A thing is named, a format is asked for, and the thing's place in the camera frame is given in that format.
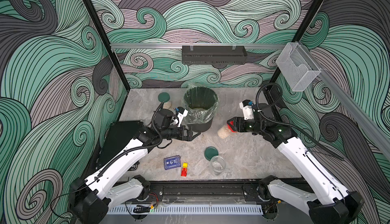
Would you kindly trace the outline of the red-lidded oatmeal jar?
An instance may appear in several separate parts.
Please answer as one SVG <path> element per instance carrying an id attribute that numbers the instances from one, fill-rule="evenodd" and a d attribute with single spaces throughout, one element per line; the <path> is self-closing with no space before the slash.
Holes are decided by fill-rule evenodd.
<path id="1" fill-rule="evenodd" d="M 217 134 L 218 134 L 218 136 L 219 136 L 221 139 L 226 139 L 226 138 L 228 138 L 229 136 L 232 136 L 232 135 L 234 134 L 234 133 L 232 133 L 232 132 L 228 129 L 228 126 L 231 126 L 232 128 L 234 128 L 233 125 L 228 125 L 228 124 L 226 123 L 223 127 L 221 127 L 221 128 L 218 130 Z"/>

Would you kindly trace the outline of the green jar lid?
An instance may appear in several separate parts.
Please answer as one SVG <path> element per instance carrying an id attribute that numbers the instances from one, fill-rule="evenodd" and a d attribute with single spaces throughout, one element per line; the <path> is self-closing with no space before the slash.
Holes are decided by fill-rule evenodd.
<path id="1" fill-rule="evenodd" d="M 219 155 L 218 150 L 213 146 L 209 146 L 204 150 L 204 157 L 206 158 L 207 161 L 211 161 L 213 157 L 218 155 Z"/>

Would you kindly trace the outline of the black bin with green liner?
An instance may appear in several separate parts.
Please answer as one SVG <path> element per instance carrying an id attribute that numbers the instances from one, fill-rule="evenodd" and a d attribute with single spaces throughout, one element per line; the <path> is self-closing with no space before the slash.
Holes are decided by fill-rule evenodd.
<path id="1" fill-rule="evenodd" d="M 219 106 L 215 91 L 204 86 L 189 86 L 182 98 L 183 107 L 188 111 L 187 124 L 195 132 L 206 132 L 211 128 Z"/>

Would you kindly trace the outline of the glass oatmeal jar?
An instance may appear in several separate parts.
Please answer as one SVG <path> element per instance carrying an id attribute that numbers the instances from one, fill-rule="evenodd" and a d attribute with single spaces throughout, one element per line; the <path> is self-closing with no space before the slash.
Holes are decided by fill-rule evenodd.
<path id="1" fill-rule="evenodd" d="M 221 156 L 214 156 L 210 160 L 210 164 L 214 175 L 221 175 L 226 169 L 225 159 Z"/>

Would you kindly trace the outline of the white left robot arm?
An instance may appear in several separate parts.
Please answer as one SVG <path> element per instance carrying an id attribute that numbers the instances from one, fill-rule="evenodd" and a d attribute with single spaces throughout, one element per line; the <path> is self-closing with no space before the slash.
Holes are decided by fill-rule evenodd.
<path id="1" fill-rule="evenodd" d="M 200 133 L 183 125 L 188 114 L 183 107 L 174 111 L 159 107 L 149 126 L 142 121 L 114 123 L 108 131 L 108 145 L 103 147 L 97 171 L 70 184 L 69 209 L 75 218 L 83 224 L 98 224 L 119 204 L 130 199 L 147 199 L 150 183 L 144 177 L 137 175 L 123 184 L 116 183 L 164 139 L 192 141 L 199 136 Z"/>

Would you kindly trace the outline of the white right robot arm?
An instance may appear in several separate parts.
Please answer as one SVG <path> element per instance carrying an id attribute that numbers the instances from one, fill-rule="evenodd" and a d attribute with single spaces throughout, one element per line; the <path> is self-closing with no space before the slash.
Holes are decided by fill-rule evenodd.
<path id="1" fill-rule="evenodd" d="M 261 200 L 284 201 L 307 214 L 315 224 L 349 224 L 357 218 L 363 197 L 345 187 L 315 158 L 294 132 L 304 130 L 275 120 L 268 104 L 244 100 L 239 107 L 243 116 L 229 119 L 228 128 L 235 133 L 261 135 L 287 157 L 312 189 L 310 193 L 268 176 L 259 182 Z"/>

